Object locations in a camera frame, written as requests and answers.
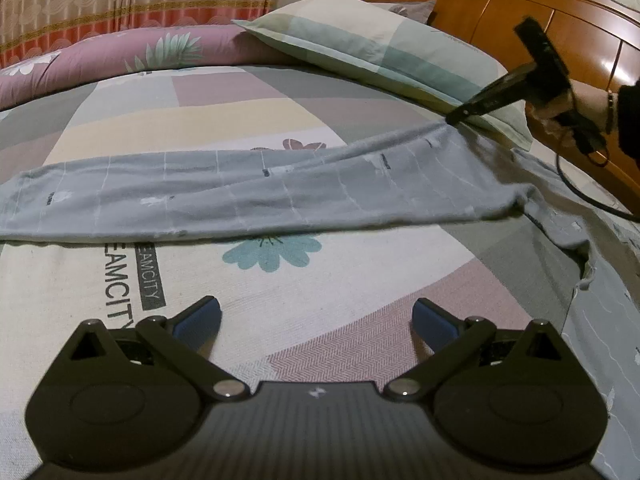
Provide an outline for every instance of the black sleeve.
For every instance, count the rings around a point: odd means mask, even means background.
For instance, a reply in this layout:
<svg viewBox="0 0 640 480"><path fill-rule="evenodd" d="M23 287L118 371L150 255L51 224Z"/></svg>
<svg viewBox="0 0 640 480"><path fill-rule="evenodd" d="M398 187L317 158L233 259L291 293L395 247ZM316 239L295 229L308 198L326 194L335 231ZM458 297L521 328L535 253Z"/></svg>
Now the black sleeve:
<svg viewBox="0 0 640 480"><path fill-rule="evenodd" d="M618 134L620 149L640 159L640 81L618 91Z"/></svg>

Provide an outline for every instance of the pillowcase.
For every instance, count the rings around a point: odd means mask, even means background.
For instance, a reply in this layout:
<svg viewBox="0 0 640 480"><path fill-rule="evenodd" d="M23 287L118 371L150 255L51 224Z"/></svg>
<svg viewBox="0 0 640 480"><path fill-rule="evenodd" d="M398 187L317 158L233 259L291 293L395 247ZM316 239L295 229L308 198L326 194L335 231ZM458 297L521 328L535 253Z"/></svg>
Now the pillowcase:
<svg viewBox="0 0 640 480"><path fill-rule="evenodd" d="M507 72L462 40L361 0L301 0L236 23L286 54L440 113ZM531 147L524 101L468 122L502 133L525 150Z"/></svg>
<svg viewBox="0 0 640 480"><path fill-rule="evenodd" d="M370 2L371 5L380 9L388 10L394 14L400 14L405 18L414 20L414 22L427 24L429 16L436 6L436 0L428 0L426 2L400 2L400 3L377 3Z"/></svg>

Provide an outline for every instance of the bracelet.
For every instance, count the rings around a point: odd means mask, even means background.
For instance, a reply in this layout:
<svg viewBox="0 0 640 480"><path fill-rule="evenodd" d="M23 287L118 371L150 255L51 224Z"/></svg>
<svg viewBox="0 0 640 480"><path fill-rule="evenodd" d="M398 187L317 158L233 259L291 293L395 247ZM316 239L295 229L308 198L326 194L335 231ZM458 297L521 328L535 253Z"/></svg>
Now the bracelet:
<svg viewBox="0 0 640 480"><path fill-rule="evenodd" d="M607 100L609 105L607 107L607 125L605 127L605 133L609 135L613 129L613 92L607 90Z"/></svg>

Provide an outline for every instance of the brown flower print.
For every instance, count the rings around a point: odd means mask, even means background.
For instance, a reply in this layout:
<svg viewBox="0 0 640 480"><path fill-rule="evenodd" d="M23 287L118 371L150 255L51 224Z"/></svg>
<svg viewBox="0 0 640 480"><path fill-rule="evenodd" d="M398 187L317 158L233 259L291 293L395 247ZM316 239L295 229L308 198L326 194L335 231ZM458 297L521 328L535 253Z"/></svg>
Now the brown flower print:
<svg viewBox="0 0 640 480"><path fill-rule="evenodd" d="M284 139L282 141L282 145L285 150L319 150L321 148L326 148L326 144L324 142L310 142L309 144L302 144L299 140L296 139ZM272 152L271 148L251 148L251 151L254 150L267 150L268 152Z"/></svg>

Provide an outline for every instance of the grey pillow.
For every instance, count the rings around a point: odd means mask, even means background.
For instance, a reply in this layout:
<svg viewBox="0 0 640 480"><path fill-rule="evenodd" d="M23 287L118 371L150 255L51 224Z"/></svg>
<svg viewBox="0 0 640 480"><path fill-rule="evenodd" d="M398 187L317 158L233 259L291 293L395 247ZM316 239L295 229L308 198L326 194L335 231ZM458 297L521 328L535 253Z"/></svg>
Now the grey pillow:
<svg viewBox="0 0 640 480"><path fill-rule="evenodd" d="M436 6L436 0L428 0L426 2L372 2L371 5L426 25L429 16L433 12L433 7Z"/></svg>

